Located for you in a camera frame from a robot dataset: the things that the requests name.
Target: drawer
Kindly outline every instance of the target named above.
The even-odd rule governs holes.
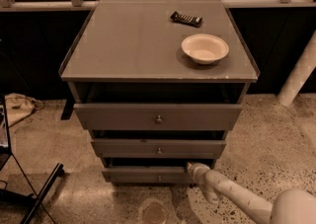
[[[212,166],[212,160],[201,161]],[[193,184],[187,173],[187,160],[168,159],[159,162],[152,159],[111,159],[104,169],[107,182]]]
[[[94,139],[99,157],[218,159],[224,140],[130,140]]]
[[[85,129],[231,130],[241,105],[76,104]]]

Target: bottom drawer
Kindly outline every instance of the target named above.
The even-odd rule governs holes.
[[[185,159],[103,159],[103,175],[111,183],[194,184],[187,173]],[[210,167],[212,159],[190,160]]]

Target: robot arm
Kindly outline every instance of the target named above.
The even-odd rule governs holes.
[[[188,172],[207,201],[218,203],[224,195],[257,224],[316,223],[316,197],[304,190],[286,190],[271,204],[207,165],[188,163]]]

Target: floor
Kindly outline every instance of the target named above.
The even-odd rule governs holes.
[[[226,198],[211,205],[198,187],[106,183],[75,113],[60,120],[63,106],[46,101],[10,129],[13,152],[36,189],[64,165],[43,203],[55,223],[254,223]],[[288,108],[274,95],[247,95],[242,106],[215,170],[270,202],[292,187],[316,195],[316,95],[301,94]],[[13,158],[0,179],[8,190],[32,192]],[[0,202],[0,223],[19,223],[24,210]],[[33,223],[53,221],[40,209]]]

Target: bowl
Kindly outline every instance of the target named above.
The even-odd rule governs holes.
[[[182,50],[198,64],[210,64],[224,58],[228,44],[220,37],[199,34],[187,37],[181,44]]]

